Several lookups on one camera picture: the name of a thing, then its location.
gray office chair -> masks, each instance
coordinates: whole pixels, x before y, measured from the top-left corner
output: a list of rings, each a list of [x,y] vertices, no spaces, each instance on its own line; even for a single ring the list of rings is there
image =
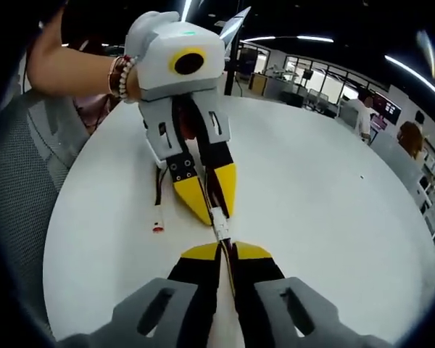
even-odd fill
[[[343,122],[346,126],[351,128],[352,130],[356,129],[357,119],[359,112],[347,105],[343,105],[339,108],[339,116],[338,119]]]
[[[414,200],[420,201],[418,183],[423,177],[418,163],[398,144],[398,140],[385,131],[377,133],[371,149],[393,170]]]
[[[300,86],[298,88],[298,94],[300,96],[302,96],[303,98],[306,98],[307,97],[307,89],[305,87],[303,87],[303,86]]]
[[[47,227],[87,139],[69,98],[29,91],[0,112],[0,242],[25,309],[47,333],[42,284]]]

table surface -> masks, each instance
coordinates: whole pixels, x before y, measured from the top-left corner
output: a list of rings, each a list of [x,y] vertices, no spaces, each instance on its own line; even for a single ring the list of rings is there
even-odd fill
[[[403,335],[433,291],[435,249],[399,179],[335,120],[303,109],[223,97],[237,165],[234,240],[267,249],[359,334]],[[90,333],[180,254],[215,241],[163,183],[165,232],[152,233],[154,161],[135,104],[118,105],[84,146],[55,204],[43,288],[56,339]],[[243,347],[221,274],[209,347]]]

black cable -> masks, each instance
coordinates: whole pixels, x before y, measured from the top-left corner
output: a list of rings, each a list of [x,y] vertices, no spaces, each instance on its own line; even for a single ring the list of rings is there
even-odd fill
[[[240,82],[239,82],[239,80],[237,79],[237,76],[235,75],[234,78],[235,78],[235,82],[237,82],[237,85],[239,85],[239,88],[240,88],[240,96],[244,96],[244,90],[241,88],[241,86],[240,86]]]
[[[24,72],[22,73],[22,94],[26,93],[25,92],[25,82],[26,82],[26,74],[28,73],[28,55],[25,54],[25,59],[26,61],[24,62]]]
[[[85,126],[86,128],[95,127],[95,128],[94,128],[94,131],[96,131],[96,129],[97,129],[97,128],[99,127],[99,125],[100,125],[100,119],[102,118],[103,111],[104,111],[105,107],[107,106],[107,102],[109,102],[109,96],[107,96],[107,100],[106,100],[105,103],[101,106],[101,109],[99,110],[99,115],[98,115],[98,117],[96,118],[96,121],[95,121],[95,123],[94,123],[93,125],[88,125],[88,124],[84,121],[84,119],[80,116],[79,111],[82,109],[82,107],[78,107],[78,106],[76,105],[74,99],[72,100],[72,105],[74,105],[75,111],[78,113],[79,118],[80,118],[80,120],[82,121],[82,123],[84,124],[84,126]]]
[[[232,296],[235,298],[235,285],[233,283],[233,267],[232,267],[232,244],[230,239],[223,239],[219,241],[225,257],[227,265],[227,273],[229,276],[229,284],[231,285]]]
[[[50,150],[50,152],[52,154],[54,154],[54,156],[61,162],[62,165],[64,165],[66,167],[66,169],[70,169],[70,167],[68,167],[61,158],[59,158],[59,156],[57,155],[57,153],[55,151],[53,151],[53,149],[46,143],[46,141],[44,140],[43,136],[41,135],[41,132],[38,131],[36,124],[34,123],[34,119],[32,118],[32,116],[30,116],[30,112],[28,110],[28,116],[30,118],[30,121],[32,122],[34,129],[36,130],[38,136],[40,137],[40,139],[43,141],[43,143],[45,144],[45,146]]]
[[[156,198],[154,199],[154,205],[161,205],[161,196],[162,196],[162,181],[166,176],[167,169],[161,174],[161,168],[157,167],[156,178],[155,178],[155,186],[156,186]]]
[[[206,173],[204,175],[204,191],[207,195],[207,202],[210,205],[210,208],[216,208],[218,203],[216,202],[215,195],[212,192],[212,187],[210,185],[210,174]]]

bracelet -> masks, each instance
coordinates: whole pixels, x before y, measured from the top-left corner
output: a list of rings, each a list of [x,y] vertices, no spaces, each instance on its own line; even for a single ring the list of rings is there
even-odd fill
[[[128,99],[128,91],[127,91],[126,83],[128,80],[129,73],[137,63],[137,58],[138,57],[128,58],[127,63],[123,68],[123,72],[121,73],[121,78],[119,79],[119,92],[122,100]]]
[[[117,65],[119,65],[119,61],[122,59],[122,57],[116,57],[116,59],[114,59],[111,63],[111,66],[109,67],[109,73],[108,73],[108,90],[109,93],[112,94],[113,96],[118,97],[119,94],[117,94],[114,89],[113,86],[114,84],[114,75],[115,75],[115,68]]]
[[[113,60],[108,74],[108,88],[113,96],[128,99],[126,82],[136,63],[137,57],[121,56]]]

person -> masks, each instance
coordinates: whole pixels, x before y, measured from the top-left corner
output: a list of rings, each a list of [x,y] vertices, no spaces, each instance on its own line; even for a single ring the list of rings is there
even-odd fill
[[[91,134],[112,108],[109,106],[106,109],[105,105],[97,113],[99,97],[110,96],[112,103],[119,102],[116,99],[121,93],[113,90],[120,86],[122,63],[125,61],[123,57],[103,56],[101,49],[89,50],[90,46],[94,46],[90,41],[80,46],[63,47],[61,27],[64,10],[65,6],[43,27],[40,36],[28,49],[26,73],[34,89],[51,96],[74,98],[76,109]],[[121,97],[131,101],[141,98],[135,65],[128,71],[125,93]],[[189,115],[180,112],[180,119],[183,137],[195,138],[195,132],[188,126]]]
[[[64,10],[65,6],[43,27],[28,49],[26,72],[30,84],[34,89],[52,96],[77,98],[113,94],[110,83],[115,85],[116,78],[119,80],[120,76],[113,74],[113,79],[109,79],[108,75],[115,60],[121,63],[121,59],[63,47],[61,25]],[[135,67],[129,71],[125,87],[128,99],[140,99]]]
[[[352,99],[347,102],[348,107],[352,107],[358,112],[356,131],[365,142],[370,141],[370,117],[374,113],[373,98],[370,94],[366,95],[361,101],[359,99]]]
[[[397,136],[399,145],[415,160],[423,149],[422,126],[424,120],[423,113],[417,111],[414,122],[406,121],[403,123]]]

